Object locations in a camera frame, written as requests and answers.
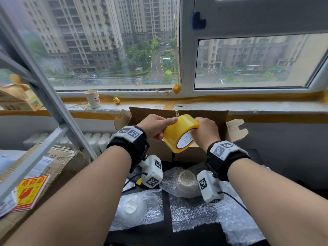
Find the cardboard box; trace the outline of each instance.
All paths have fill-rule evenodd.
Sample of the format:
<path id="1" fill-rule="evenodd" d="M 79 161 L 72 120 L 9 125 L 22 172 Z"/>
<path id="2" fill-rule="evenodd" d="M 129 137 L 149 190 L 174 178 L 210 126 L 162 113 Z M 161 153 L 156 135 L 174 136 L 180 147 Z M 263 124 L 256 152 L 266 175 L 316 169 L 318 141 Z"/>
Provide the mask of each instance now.
<path id="1" fill-rule="evenodd" d="M 228 111 L 196 111 L 196 110 L 156 110 L 148 108 L 130 107 L 131 115 L 126 110 L 121 110 L 122 118 L 118 117 L 114 120 L 114 125 L 117 131 L 123 128 L 125 125 L 137 125 L 149 114 L 156 114 L 165 118 L 174 117 L 176 115 L 189 114 L 193 118 L 207 117 L 215 121 L 221 140 L 227 140 L 230 142 L 236 142 L 244 138 L 248 134 L 246 128 L 240 130 L 239 126 L 244 123 L 244 120 L 232 120 L 226 122 Z M 147 155 L 155 154 L 162 161 L 172 161 L 172 151 L 164 143 L 164 141 L 150 141 L 150 148 Z M 205 162 L 207 158 L 206 152 L 203 151 L 195 142 L 187 148 L 185 151 L 174 154 L 175 161 L 182 162 Z"/>
<path id="2" fill-rule="evenodd" d="M 28 150 L 9 169 L 7 169 L 5 173 L 0 175 L 0 180 L 6 180 L 10 173 L 12 173 L 38 147 L 39 144 Z M 84 157 L 81 151 L 62 146 L 53 146 L 45 156 L 54 159 L 42 173 L 42 175 L 50 174 L 46 186 L 31 210 L 8 213 L 0 219 L 0 245 L 3 245 L 17 228 L 37 210 L 38 207 L 40 207 L 64 184 L 88 165 L 88 160 Z"/>
<path id="3" fill-rule="evenodd" d="M 8 111 L 37 111 L 43 104 L 28 85 L 0 85 L 0 106 Z"/>

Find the tape roll inner core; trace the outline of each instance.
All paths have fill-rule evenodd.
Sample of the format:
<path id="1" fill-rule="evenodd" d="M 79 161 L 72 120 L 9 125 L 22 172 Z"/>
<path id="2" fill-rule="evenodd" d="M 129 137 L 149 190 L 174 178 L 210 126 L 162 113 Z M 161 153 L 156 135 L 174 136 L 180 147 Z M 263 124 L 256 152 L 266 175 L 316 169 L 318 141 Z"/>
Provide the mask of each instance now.
<path id="1" fill-rule="evenodd" d="M 190 134 L 190 131 L 191 130 L 189 130 L 183 136 L 181 136 L 181 138 L 179 139 L 179 141 L 178 141 L 178 143 L 176 145 L 176 147 L 178 149 L 185 148 L 186 146 L 188 146 L 194 140 L 193 137 Z"/>

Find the wristband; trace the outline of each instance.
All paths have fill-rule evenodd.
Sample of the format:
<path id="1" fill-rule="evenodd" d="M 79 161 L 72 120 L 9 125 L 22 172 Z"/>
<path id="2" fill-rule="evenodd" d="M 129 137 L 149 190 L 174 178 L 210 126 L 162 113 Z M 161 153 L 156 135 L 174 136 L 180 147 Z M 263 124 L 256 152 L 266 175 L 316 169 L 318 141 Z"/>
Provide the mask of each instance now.
<path id="1" fill-rule="evenodd" d="M 206 164 L 214 177 L 222 181 L 229 181 L 229 167 L 233 162 L 242 158 L 250 159 L 245 150 L 231 142 L 218 141 L 208 147 Z"/>
<path id="2" fill-rule="evenodd" d="M 124 148 L 129 153 L 131 157 L 130 173 L 144 159 L 149 149 L 146 133 L 138 126 L 125 126 L 118 131 L 107 148 L 114 145 Z"/>

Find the hand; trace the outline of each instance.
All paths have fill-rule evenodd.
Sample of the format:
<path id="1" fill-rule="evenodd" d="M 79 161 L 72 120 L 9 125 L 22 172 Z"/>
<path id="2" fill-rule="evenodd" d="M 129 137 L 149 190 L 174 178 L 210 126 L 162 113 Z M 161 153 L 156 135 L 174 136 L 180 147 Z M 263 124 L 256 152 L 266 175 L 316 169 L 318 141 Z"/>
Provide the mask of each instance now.
<path id="1" fill-rule="evenodd" d="M 215 122 L 208 118 L 196 117 L 195 120 L 199 122 L 199 128 L 191 130 L 191 136 L 197 145 L 207 152 L 213 142 L 221 140 L 219 130 Z"/>
<path id="2" fill-rule="evenodd" d="M 177 117 L 165 119 L 164 117 L 150 114 L 140 123 L 138 123 L 137 126 L 143 129 L 143 131 L 146 133 L 147 139 L 160 141 L 163 139 L 163 133 L 166 127 L 175 124 L 177 121 Z"/>

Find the adhesive tape strip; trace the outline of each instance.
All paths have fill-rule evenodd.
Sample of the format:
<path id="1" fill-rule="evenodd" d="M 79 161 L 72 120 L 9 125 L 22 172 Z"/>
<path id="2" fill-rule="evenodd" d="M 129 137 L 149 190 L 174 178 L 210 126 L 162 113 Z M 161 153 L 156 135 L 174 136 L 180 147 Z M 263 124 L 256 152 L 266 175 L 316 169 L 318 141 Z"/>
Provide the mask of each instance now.
<path id="1" fill-rule="evenodd" d="M 190 130 L 198 127 L 199 123 L 191 115 L 179 116 L 175 124 L 166 128 L 163 140 L 173 153 L 180 153 L 193 143 Z"/>

